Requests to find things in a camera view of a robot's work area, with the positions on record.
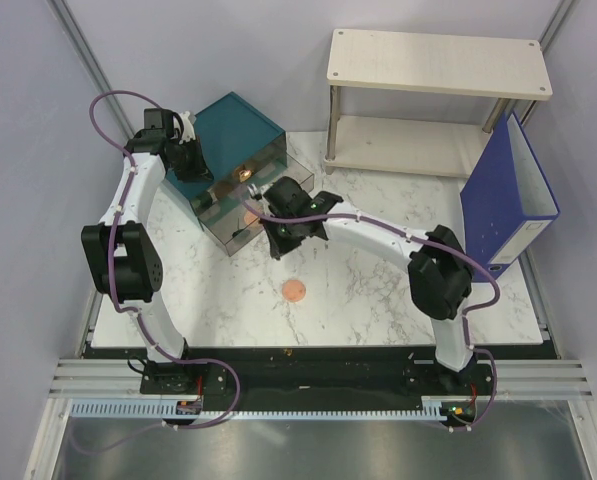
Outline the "peach sponge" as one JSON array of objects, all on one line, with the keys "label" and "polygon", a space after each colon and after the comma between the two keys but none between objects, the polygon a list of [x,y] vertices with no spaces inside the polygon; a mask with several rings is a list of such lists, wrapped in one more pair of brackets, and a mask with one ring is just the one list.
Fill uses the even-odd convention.
[{"label": "peach sponge", "polygon": [[282,285],[282,296],[288,302],[299,302],[304,299],[306,293],[306,286],[300,280],[289,279]]},{"label": "peach sponge", "polygon": [[252,214],[251,212],[246,212],[244,215],[244,221],[246,222],[247,225],[254,223],[258,220],[259,220],[259,217],[257,215]]}]

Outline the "teal drawer organizer box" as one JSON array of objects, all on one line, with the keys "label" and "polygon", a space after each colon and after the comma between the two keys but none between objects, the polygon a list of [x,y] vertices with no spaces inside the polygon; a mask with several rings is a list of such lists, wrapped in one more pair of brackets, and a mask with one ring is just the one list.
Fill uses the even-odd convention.
[{"label": "teal drawer organizer box", "polygon": [[213,173],[213,182],[183,184],[174,173],[166,175],[165,194],[200,225],[190,200],[220,179],[230,166],[246,159],[285,130],[238,94],[231,92],[204,108],[194,124],[204,160]]}]

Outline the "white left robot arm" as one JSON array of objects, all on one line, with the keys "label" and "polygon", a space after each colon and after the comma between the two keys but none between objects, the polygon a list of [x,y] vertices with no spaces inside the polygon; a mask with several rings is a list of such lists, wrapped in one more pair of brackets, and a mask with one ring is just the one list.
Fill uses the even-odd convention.
[{"label": "white left robot arm", "polygon": [[150,108],[144,127],[120,151],[123,172],[111,205],[81,232],[96,290],[131,319],[147,349],[139,373],[145,393],[202,393],[203,368],[186,362],[187,342],[164,304],[161,258],[146,229],[155,194],[169,171],[205,182],[207,167],[190,112]]}]

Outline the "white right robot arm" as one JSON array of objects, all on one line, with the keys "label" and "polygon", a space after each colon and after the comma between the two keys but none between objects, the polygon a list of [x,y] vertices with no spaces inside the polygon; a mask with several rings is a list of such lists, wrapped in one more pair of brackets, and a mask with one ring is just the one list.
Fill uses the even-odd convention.
[{"label": "white right robot arm", "polygon": [[451,229],[407,229],[366,214],[335,193],[310,196],[287,176],[259,193],[249,190],[269,212],[261,222],[272,258],[279,260],[316,237],[349,244],[403,270],[414,306],[432,323],[438,386],[455,394],[471,383],[473,353],[459,315],[472,291],[473,268]]}]

